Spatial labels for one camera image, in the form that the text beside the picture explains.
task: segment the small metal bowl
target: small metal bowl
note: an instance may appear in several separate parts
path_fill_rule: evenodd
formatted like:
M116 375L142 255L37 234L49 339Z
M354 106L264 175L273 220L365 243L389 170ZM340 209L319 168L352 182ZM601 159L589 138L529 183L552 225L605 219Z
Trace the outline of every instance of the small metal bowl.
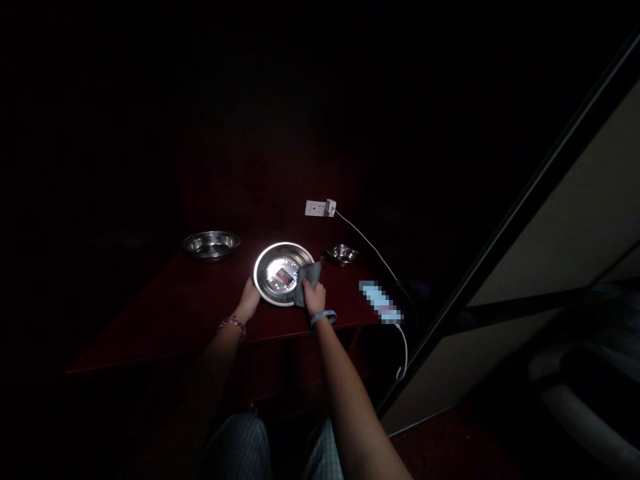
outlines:
M327 249L327 255L327 260L339 267L346 267L347 265L357 262L358 258L360 258L360 252L358 252L358 250L342 245L341 243L330 246Z
M228 259L240 246L234 233L209 231L196 233L182 242L182 250L190 259L200 263L217 263Z
M310 263L313 257L304 247L290 242L274 243L255 261L253 282L264 300L278 307L290 307L298 269Z

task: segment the person's right hand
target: person's right hand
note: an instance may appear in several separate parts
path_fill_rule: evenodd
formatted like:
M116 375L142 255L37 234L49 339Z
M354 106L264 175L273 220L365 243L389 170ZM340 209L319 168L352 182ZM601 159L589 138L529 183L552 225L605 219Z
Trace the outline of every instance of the person's right hand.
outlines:
M325 296L327 291L322 283L318 282L315 288L311 288L311 284L304 279L302 286L305 289L305 305L310 316L315 316L325 310Z

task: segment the person's left hand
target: person's left hand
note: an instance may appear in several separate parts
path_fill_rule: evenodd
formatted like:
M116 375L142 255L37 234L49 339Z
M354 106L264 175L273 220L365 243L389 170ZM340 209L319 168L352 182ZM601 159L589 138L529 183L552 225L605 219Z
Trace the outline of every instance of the person's left hand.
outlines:
M258 302L260 302L260 293L253 284L253 278L249 277L242 290L240 302L231 316L246 324L255 313Z

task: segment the beaded bracelet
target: beaded bracelet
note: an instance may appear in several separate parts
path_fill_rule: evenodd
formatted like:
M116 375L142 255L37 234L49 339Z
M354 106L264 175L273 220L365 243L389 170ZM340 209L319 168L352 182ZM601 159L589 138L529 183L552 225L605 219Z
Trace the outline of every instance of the beaded bracelet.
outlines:
M244 326L244 324L240 320L230 317L227 317L222 320L222 322L220 322L220 325L218 325L218 329L215 331L215 334L217 335L220 330L222 330L222 327L224 327L228 323L232 323L240 329L240 341L244 341L245 338L247 338L247 328Z

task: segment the bracelet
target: bracelet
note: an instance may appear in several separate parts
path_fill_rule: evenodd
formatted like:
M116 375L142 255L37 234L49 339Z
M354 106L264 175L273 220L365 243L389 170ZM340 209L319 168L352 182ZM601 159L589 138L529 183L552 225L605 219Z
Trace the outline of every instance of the bracelet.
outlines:
M220 322L220 325L218 325L218 328L215 331L215 334L217 335L220 332L220 330L222 330L222 327L224 327L228 323L232 323L240 329L240 341L244 341L245 338L247 338L247 328L244 326L244 324L238 319L229 318L229 317L225 318L224 320L222 320L222 322Z
M317 315L314 315L313 318L311 318L311 322L310 322L311 328L313 328L313 324L316 323L322 317L328 317L329 323L333 323L335 322L336 318L338 318L338 314L333 310L324 310L324 312L320 312Z

